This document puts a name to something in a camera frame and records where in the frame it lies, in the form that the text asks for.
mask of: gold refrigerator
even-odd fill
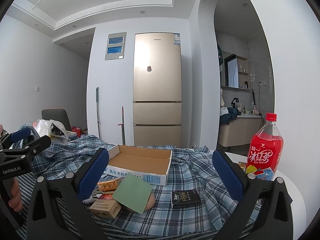
[[[136,34],[134,145],[181,143],[181,50],[178,33]]]

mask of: plaid cloth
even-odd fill
[[[30,127],[35,138],[39,137],[29,125],[20,129],[26,126]],[[20,141],[13,147],[20,148],[23,144],[24,142]],[[105,143],[93,135],[83,135],[80,139],[65,145],[52,143],[48,149],[35,156],[32,162],[33,172],[18,178],[24,204],[23,218],[26,220],[32,189],[38,176],[43,175],[47,179],[62,178],[70,171],[76,172],[100,147],[110,149],[113,146],[114,144]],[[237,202],[230,198],[213,168],[212,154],[208,148],[150,148],[172,150],[167,186],[154,185],[152,190],[156,198],[155,206],[142,215],[122,209],[115,219],[100,218],[90,213],[95,222],[110,239],[212,239],[234,211]],[[111,175],[103,174],[100,181],[113,178]],[[201,204],[172,209],[171,191],[187,189],[197,190]],[[62,200],[60,206],[69,230],[80,236]],[[260,205],[257,204],[242,236],[249,232],[259,210]],[[17,232],[22,239],[26,239],[26,224]]]

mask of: hand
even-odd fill
[[[15,212],[19,212],[22,209],[21,192],[19,188],[19,182],[17,178],[13,179],[13,184],[11,188],[12,198],[9,200],[8,204]]]

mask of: ceiling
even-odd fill
[[[250,0],[219,0],[214,12],[214,28],[246,40],[262,30]]]
[[[188,19],[195,0],[15,0],[7,14],[56,39],[98,23],[137,17]]]
[[[67,41],[61,44],[60,46],[73,51],[74,53],[78,54],[79,56],[89,61],[92,41],[93,41],[93,34],[89,34],[83,37],[73,39],[71,41]]]

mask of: barcode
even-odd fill
[[[153,176],[153,175],[145,175],[143,174],[143,181],[151,184],[160,185],[160,177],[159,176]]]

